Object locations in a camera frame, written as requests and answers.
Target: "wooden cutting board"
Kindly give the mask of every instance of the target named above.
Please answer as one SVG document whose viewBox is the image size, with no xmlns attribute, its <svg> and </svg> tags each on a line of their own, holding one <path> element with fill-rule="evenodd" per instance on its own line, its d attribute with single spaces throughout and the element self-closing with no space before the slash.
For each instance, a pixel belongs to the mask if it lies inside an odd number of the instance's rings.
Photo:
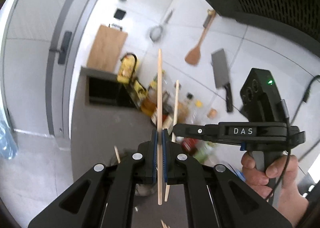
<svg viewBox="0 0 320 228">
<path fill-rule="evenodd" d="M 100 25 L 87 67 L 113 73 L 127 36 L 127 32 Z"/>
</svg>

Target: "knife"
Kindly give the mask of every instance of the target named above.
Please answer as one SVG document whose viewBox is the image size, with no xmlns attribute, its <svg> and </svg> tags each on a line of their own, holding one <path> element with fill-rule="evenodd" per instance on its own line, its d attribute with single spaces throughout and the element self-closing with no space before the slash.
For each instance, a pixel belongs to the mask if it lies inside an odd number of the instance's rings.
<svg viewBox="0 0 320 228">
<path fill-rule="evenodd" d="M 226 54 L 223 48 L 211 54 L 211 62 L 216 88 L 223 87 L 226 90 L 227 112 L 233 112 L 232 92 L 229 80 L 229 69 L 227 65 Z"/>
</svg>

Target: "door handle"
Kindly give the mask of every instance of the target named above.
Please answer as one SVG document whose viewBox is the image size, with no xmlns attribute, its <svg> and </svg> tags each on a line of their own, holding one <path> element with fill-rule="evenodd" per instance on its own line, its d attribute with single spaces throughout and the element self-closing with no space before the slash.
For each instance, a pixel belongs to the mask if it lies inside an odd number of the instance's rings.
<svg viewBox="0 0 320 228">
<path fill-rule="evenodd" d="M 68 48 L 71 40 L 72 32 L 66 31 L 64 33 L 61 48 L 60 49 L 49 49 L 50 52 L 59 53 L 58 65 L 64 65 L 66 63 Z"/>
</svg>

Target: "silver screw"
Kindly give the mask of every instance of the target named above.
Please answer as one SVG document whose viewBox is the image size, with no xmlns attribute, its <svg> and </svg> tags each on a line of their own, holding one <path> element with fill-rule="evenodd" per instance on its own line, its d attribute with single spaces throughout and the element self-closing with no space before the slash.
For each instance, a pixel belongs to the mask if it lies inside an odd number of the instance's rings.
<svg viewBox="0 0 320 228">
<path fill-rule="evenodd" d="M 104 166 L 102 164 L 97 164 L 93 168 L 95 171 L 100 172 L 104 169 Z"/>
<path fill-rule="evenodd" d="M 178 158 L 179 160 L 186 160 L 186 159 L 188 158 L 188 156 L 187 156 L 186 154 L 179 154 L 179 155 L 177 156 L 177 158 Z"/>
<path fill-rule="evenodd" d="M 142 159 L 142 154 L 141 153 L 134 153 L 132 155 L 132 158 L 135 160 Z"/>
<path fill-rule="evenodd" d="M 224 172 L 226 170 L 226 167 L 224 165 L 217 165 L 216 166 L 216 171 L 218 172 Z"/>
</svg>

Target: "gray cabinet door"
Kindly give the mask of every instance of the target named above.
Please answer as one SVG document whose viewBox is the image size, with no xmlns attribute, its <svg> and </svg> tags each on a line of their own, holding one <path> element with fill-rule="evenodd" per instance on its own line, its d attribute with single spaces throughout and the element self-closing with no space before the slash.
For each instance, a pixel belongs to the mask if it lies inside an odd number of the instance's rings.
<svg viewBox="0 0 320 228">
<path fill-rule="evenodd" d="M 76 56 L 74 36 L 83 30 L 80 22 L 84 15 L 89 17 L 88 10 L 95 2 L 15 2 L 7 22 L 2 54 L 3 98 L 11 123 L 22 131 L 68 138 L 66 101 L 70 90 L 66 87 L 71 83 Z M 59 53 L 52 50 L 60 49 L 66 31 L 72 32 L 70 46 L 65 63 L 58 64 Z"/>
</svg>

